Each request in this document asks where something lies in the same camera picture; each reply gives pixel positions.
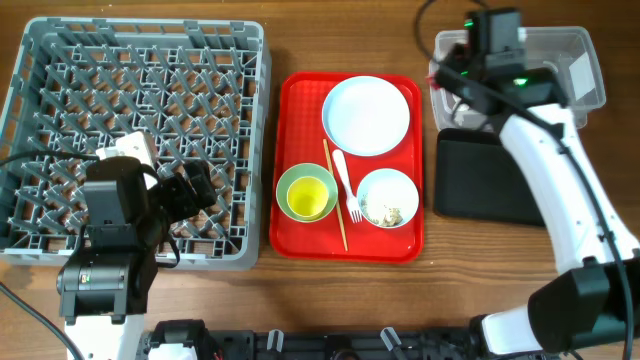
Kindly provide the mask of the yellow cup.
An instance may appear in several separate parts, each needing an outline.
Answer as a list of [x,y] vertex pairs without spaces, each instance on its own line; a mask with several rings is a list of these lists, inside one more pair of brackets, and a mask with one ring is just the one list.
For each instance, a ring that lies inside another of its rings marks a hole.
[[316,177],[300,177],[289,186],[286,200],[298,219],[312,221],[318,219],[324,211],[329,200],[329,190]]

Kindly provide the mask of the small light blue bowl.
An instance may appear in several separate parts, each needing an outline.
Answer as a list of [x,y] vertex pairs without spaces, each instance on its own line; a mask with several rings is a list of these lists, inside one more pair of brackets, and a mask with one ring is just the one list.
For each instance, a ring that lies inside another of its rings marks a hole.
[[[364,215],[362,207],[362,199],[369,192],[389,196],[392,204],[400,209],[403,221],[394,227],[380,227],[371,223]],[[420,203],[419,193],[412,179],[392,168],[381,168],[367,174],[358,185],[357,200],[365,220],[382,229],[397,229],[408,225],[416,215]]]

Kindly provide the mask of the food scraps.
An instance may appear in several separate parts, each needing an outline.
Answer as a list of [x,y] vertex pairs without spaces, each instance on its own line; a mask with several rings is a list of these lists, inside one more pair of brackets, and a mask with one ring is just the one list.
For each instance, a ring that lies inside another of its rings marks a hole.
[[362,199],[363,213],[374,225],[394,227],[403,221],[400,209],[384,193],[369,192]]

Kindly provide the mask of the red sauce packet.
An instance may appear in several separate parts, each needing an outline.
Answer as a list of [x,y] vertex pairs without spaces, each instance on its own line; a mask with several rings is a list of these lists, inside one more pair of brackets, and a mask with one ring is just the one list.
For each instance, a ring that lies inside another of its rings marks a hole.
[[426,77],[426,81],[428,83],[428,85],[433,89],[433,90],[440,90],[441,89],[441,85],[437,82],[436,77],[434,74],[430,74]]

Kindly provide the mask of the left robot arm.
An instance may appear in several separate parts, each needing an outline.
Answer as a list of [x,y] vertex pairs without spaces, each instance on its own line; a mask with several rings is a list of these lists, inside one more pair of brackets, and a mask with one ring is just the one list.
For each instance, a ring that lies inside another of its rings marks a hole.
[[187,162],[167,177],[140,160],[116,156],[91,164],[84,195],[89,218],[57,278],[71,359],[132,359],[144,330],[150,287],[170,228],[212,206],[209,167]]

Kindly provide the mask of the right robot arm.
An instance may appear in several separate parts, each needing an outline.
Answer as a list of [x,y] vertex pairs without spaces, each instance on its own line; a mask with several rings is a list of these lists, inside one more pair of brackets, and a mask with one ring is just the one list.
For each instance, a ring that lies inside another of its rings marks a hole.
[[552,241],[557,277],[525,305],[485,315],[492,356],[562,353],[639,334],[639,242],[614,210],[547,68],[529,68],[513,8],[469,12],[467,40],[438,61],[435,83],[483,114],[520,168]]

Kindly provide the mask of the grey dishwasher rack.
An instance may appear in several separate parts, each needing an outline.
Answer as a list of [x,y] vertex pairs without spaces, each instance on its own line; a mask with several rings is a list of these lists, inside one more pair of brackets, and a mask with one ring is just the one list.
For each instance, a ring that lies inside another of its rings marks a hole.
[[141,131],[157,173],[206,162],[210,207],[158,250],[183,270],[258,259],[271,55],[253,21],[31,20],[1,104],[1,258],[60,266],[88,219],[91,156]]

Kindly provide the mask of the large light blue plate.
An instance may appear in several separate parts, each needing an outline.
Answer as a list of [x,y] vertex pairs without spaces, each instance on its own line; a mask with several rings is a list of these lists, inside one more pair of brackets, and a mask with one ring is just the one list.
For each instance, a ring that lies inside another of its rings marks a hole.
[[373,157],[402,142],[411,116],[407,100],[392,83],[374,76],[355,76],[329,91],[321,119],[326,135],[342,151]]

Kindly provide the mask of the black tray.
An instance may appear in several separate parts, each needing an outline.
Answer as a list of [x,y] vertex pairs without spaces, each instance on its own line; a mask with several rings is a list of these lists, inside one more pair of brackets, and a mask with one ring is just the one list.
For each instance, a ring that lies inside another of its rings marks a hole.
[[439,132],[434,211],[441,216],[544,225],[520,168],[499,139],[487,132]]

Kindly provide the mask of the clear plastic bin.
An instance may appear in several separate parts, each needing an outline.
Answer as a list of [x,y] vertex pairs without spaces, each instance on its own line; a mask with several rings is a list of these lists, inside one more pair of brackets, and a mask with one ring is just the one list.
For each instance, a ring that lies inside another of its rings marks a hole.
[[[554,72],[568,96],[576,127],[584,127],[588,113],[606,103],[603,77],[588,31],[578,26],[522,27],[519,37],[526,48],[527,67]],[[442,89],[432,89],[430,99],[438,130],[474,129],[486,119]]]

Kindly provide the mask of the green bowl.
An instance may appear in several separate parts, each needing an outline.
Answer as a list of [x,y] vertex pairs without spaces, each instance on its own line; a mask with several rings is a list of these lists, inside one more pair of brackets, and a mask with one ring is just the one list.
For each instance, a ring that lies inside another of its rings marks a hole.
[[[286,200],[286,194],[289,186],[296,179],[306,176],[316,177],[320,179],[329,190],[329,200],[324,211],[318,219],[312,221],[303,221],[301,219],[298,219],[289,208]],[[333,180],[332,176],[326,168],[314,163],[300,163],[294,165],[282,174],[276,185],[276,201],[279,208],[284,212],[286,216],[301,223],[312,223],[326,217],[329,213],[332,212],[335,207],[336,195],[338,195],[338,187],[336,181]]]

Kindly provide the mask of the wooden chopstick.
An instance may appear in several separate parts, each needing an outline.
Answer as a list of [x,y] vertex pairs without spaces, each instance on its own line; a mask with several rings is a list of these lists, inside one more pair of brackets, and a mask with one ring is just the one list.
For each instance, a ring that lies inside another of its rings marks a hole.
[[[322,142],[323,142],[323,148],[324,148],[324,154],[325,154],[325,158],[326,158],[327,168],[328,168],[328,171],[329,171],[330,175],[332,176],[333,180],[335,181],[335,175],[334,175],[334,171],[333,171],[332,160],[331,160],[331,156],[330,156],[330,153],[329,153],[328,141],[327,141],[327,139],[323,139]],[[336,215],[337,215],[337,218],[338,218],[338,223],[339,223],[339,228],[340,228],[340,234],[341,234],[341,238],[342,238],[343,248],[344,248],[345,252],[348,252],[349,251],[349,246],[348,246],[348,240],[347,240],[347,237],[346,237],[346,231],[345,231],[345,227],[344,227],[344,220],[343,220],[341,207],[340,207],[340,202],[339,202],[339,195],[336,195],[335,212],[336,212]]]

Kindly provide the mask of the white plastic fork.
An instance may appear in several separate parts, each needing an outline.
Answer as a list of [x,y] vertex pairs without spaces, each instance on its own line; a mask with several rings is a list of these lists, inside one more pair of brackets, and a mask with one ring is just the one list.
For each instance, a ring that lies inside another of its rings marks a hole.
[[336,169],[346,193],[346,205],[350,218],[353,223],[359,223],[363,220],[363,214],[359,207],[358,200],[352,191],[344,153],[340,149],[336,149],[332,152],[332,159],[336,165]]

